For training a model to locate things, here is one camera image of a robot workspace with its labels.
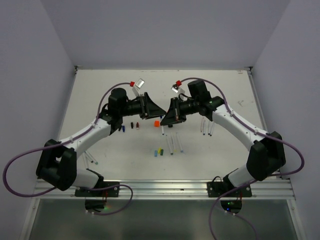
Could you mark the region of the orange highlighter cap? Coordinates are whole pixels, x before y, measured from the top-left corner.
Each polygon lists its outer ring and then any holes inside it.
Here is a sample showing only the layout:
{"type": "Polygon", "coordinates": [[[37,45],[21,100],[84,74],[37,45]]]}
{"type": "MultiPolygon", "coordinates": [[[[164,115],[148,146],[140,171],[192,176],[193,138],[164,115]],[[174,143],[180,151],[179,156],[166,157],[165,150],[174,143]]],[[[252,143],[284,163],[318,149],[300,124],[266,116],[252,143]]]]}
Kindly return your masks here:
{"type": "Polygon", "coordinates": [[[160,127],[160,121],[159,121],[159,120],[155,120],[155,121],[154,121],[154,126],[155,126],[156,128],[160,127]]]}

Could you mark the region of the yellow marker pen body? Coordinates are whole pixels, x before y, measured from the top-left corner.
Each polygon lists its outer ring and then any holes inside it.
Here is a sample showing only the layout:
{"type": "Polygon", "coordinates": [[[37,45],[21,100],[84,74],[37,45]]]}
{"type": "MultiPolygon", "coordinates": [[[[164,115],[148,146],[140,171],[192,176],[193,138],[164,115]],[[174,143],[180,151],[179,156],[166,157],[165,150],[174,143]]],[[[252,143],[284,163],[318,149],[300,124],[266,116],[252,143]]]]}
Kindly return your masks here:
{"type": "Polygon", "coordinates": [[[176,147],[175,137],[173,132],[171,132],[171,141],[172,141],[172,149],[173,149],[173,152],[175,153],[177,151],[177,147],[176,147]]]}

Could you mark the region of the light blue capped pen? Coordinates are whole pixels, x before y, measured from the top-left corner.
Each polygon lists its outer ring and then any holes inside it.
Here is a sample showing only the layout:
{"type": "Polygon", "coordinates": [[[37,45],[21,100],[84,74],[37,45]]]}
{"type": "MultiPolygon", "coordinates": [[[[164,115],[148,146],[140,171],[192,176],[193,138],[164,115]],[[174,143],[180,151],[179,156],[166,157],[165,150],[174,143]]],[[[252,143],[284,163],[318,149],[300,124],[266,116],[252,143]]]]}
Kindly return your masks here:
{"type": "Polygon", "coordinates": [[[177,142],[178,142],[179,150],[180,150],[181,153],[184,153],[184,149],[183,149],[183,146],[182,146],[180,135],[179,135],[178,132],[176,132],[175,134],[176,134],[176,139],[177,139],[177,142]]]}

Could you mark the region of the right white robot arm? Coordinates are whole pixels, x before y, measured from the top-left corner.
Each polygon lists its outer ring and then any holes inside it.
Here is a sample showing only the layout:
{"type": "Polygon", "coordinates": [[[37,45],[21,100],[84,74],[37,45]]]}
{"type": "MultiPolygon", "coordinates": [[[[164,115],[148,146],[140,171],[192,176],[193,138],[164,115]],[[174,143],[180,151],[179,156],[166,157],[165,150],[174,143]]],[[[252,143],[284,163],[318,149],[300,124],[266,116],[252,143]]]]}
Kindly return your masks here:
{"type": "Polygon", "coordinates": [[[248,150],[246,164],[228,173],[222,179],[222,189],[227,196],[235,196],[241,186],[252,181],[263,181],[286,163],[282,136],[276,131],[256,127],[237,115],[227,102],[225,95],[212,97],[206,87],[207,80],[189,78],[190,97],[185,100],[173,97],[168,111],[160,124],[180,124],[188,115],[200,114],[220,125],[238,139],[248,150]]]}

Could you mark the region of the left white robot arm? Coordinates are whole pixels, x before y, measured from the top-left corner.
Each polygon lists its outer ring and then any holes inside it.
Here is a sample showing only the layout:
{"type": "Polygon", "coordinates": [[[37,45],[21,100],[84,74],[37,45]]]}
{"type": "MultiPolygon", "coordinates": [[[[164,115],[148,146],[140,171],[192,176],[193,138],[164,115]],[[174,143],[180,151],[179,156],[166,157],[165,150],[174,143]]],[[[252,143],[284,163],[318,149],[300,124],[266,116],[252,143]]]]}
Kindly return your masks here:
{"type": "Polygon", "coordinates": [[[101,195],[104,190],[103,176],[88,168],[78,169],[78,158],[98,141],[117,131],[124,117],[138,115],[141,119],[152,119],[166,113],[147,92],[132,100],[126,90],[118,86],[106,93],[108,102],[99,104],[97,115],[88,126],[64,140],[51,139],[45,143],[36,168],[38,178],[61,191],[78,187],[86,189],[92,196],[101,195]]]}

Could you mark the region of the green marker pen body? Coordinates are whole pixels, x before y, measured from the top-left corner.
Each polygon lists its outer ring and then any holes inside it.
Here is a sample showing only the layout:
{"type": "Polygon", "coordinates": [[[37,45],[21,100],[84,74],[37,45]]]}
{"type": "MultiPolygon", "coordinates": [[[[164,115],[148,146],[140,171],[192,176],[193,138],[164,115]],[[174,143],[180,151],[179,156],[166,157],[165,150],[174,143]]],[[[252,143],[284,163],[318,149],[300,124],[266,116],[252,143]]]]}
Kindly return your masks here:
{"type": "Polygon", "coordinates": [[[169,153],[170,153],[170,155],[173,155],[174,152],[173,152],[173,149],[172,149],[172,146],[171,146],[171,140],[170,140],[169,136],[165,135],[165,139],[166,139],[166,142],[167,142],[169,153]]]}

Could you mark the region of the dark blue capped pen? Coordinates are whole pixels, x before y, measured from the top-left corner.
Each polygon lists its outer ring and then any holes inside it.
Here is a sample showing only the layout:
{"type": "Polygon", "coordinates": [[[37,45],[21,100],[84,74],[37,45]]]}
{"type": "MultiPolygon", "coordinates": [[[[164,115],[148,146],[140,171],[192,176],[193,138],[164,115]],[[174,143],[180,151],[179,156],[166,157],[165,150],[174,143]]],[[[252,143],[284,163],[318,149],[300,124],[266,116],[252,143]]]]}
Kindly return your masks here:
{"type": "Polygon", "coordinates": [[[208,122],[207,134],[210,135],[211,122],[208,122]]]}

